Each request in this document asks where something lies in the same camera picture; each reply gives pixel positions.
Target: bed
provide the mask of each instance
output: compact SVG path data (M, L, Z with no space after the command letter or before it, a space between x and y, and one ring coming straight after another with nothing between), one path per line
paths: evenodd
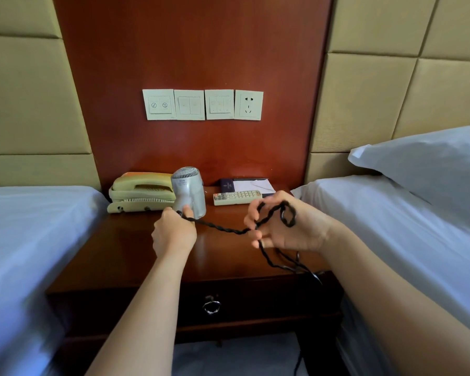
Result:
M319 179L294 191L343 222L388 266L470 328L470 228L382 175ZM352 376L397 374L348 299L338 347Z
M0 375L40 375L63 329L45 288L106 214L87 186L0 187Z

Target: nightstand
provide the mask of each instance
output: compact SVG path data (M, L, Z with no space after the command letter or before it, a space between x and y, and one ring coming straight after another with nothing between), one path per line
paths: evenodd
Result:
M218 187L205 187L203 219L244 228L248 205L215 207L215 192ZM46 291L67 330L58 360L69 363L70 356L85 354L90 361L97 353L155 261L151 233L160 215L161 211L109 215ZM197 241L182 277L177 343L301 327L307 327L308 334L318 327L320 340L333 340L341 319L342 289L320 255L302 252L301 261L313 271L324 271L323 285L307 274L271 268L245 236L196 227ZM282 263L273 250L268 253ZM323 327L331 334L324 336ZM300 337L300 343L307 340L306 335Z

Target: twisted black cable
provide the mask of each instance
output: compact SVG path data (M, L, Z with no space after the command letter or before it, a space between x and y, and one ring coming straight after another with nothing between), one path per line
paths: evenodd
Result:
M260 212L261 209L265 206L265 203L264 202L261 202L259 206L257 206L257 212ZM287 221L286 217L284 216L284 213L286 212L286 208L289 209L289 211L291 212L292 214L292 218L290 221ZM293 227L295 224L296 224L296 209L294 207L292 207L288 201L282 201L281 203L277 204L276 206L273 206L269 211L268 211L268 215L261 219L260 221L257 221L256 222L256 229L260 226L262 226L263 224L266 224L270 219L271 217L273 216L273 214L277 211L277 210L280 210L280 220L282 221L282 223L284 223L284 225L286 227ZM234 230L234 229L231 229L231 228L224 228L224 227L221 227L221 226L217 226L215 225L214 223L211 223L209 221L204 221L202 219L194 219L194 218L187 218L185 217L180 211L177 211L177 213L179 215L181 215L183 217L183 219L186 219L188 221L193 221L195 223L199 223L199 224L202 224L204 226L208 226L208 227L211 227L211 228L215 228L217 229L218 231L223 231L223 232L228 232L228 233L235 233L235 234L245 234L247 232L250 231L250 228L245 228L243 230ZM294 268L291 268L287 265L279 265L279 264L274 264L272 262L272 260L270 260L269 256L268 256L268 253L266 253L264 247L263 247L263 242L261 240L258 240L257 241L259 243L259 247L260 247L260 250L261 250L261 253L263 254L264 258L266 259L268 265L270 265L272 268L280 268L280 269L284 269L284 270L287 270L287 271L290 271L290 272L293 272L293 273L297 273L298 272L298 268L301 268L303 269L304 271L310 273L317 281L319 281L321 284L322 284L322 281L320 281L320 278L315 274L313 273L305 264L303 264L300 260L299 260L299 252L296 253L296 259L293 259L291 257L289 257L287 254L283 253L279 248L275 248L275 250L277 251L277 253L279 255L281 255L283 258L285 258L287 261L289 261L290 263L293 263L294 264Z

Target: switch panel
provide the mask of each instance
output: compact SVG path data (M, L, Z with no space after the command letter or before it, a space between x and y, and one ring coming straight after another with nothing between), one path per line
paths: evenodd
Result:
M235 119L261 120L263 92L235 90Z
M178 120L205 120L202 90L174 90Z
M148 120L175 120L174 90L143 90Z
M206 90L207 120L233 119L233 90Z

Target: person's left hand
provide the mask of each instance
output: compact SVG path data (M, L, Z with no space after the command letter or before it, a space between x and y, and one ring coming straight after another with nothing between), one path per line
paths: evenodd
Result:
M188 205L183 207L183 214L188 218L193 217L193 211ZM154 226L155 230L151 237L153 249L158 258L169 253L184 254L188 257L197 240L194 222L183 219L172 208L166 207L162 212L162 217L155 222Z

